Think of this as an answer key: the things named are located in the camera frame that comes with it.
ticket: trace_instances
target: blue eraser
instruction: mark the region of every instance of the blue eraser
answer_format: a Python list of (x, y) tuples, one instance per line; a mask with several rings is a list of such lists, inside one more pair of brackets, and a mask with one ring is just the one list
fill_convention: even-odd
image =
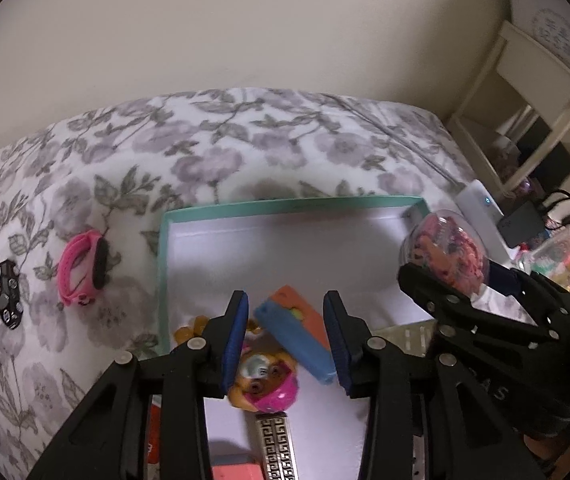
[(330, 384), (336, 375), (332, 354), (304, 327), (300, 320), (273, 300), (266, 300), (254, 317), (282, 347), (322, 384)]

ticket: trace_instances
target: fitness tracker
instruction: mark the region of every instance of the fitness tracker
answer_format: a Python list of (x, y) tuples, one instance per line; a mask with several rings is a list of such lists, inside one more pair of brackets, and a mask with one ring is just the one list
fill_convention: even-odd
[[(74, 261), (86, 252), (89, 253), (92, 270), (72, 290), (70, 282)], [(107, 240), (96, 229), (76, 235), (69, 241), (60, 257), (57, 277), (58, 293), (66, 306), (72, 303), (87, 306), (96, 300), (98, 292), (105, 286), (108, 252)]]

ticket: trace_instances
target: floral bedspread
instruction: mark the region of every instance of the floral bedspread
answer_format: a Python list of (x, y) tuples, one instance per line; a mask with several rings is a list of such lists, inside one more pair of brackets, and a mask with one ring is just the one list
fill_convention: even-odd
[[(118, 351), (156, 355), (162, 213), (268, 198), (410, 194), (432, 209), (473, 179), (419, 108), (289, 90), (180, 92), (87, 112), (0, 150), (0, 261), (20, 269), (22, 323), (0, 320), (0, 471), (24, 478)], [(56, 289), (65, 243), (110, 244), (86, 308)]]

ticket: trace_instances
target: silver patterned bar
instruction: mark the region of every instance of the silver patterned bar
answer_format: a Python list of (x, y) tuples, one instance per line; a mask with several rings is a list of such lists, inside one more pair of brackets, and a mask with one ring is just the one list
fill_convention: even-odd
[(262, 447), (267, 480), (298, 480), (289, 421), (284, 412), (256, 415), (256, 430)]

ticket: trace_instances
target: black charger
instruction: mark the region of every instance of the black charger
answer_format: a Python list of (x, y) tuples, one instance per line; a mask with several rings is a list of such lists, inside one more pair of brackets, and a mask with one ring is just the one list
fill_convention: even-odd
[(508, 247), (518, 247), (545, 230), (545, 221), (531, 200), (500, 219), (496, 225)]

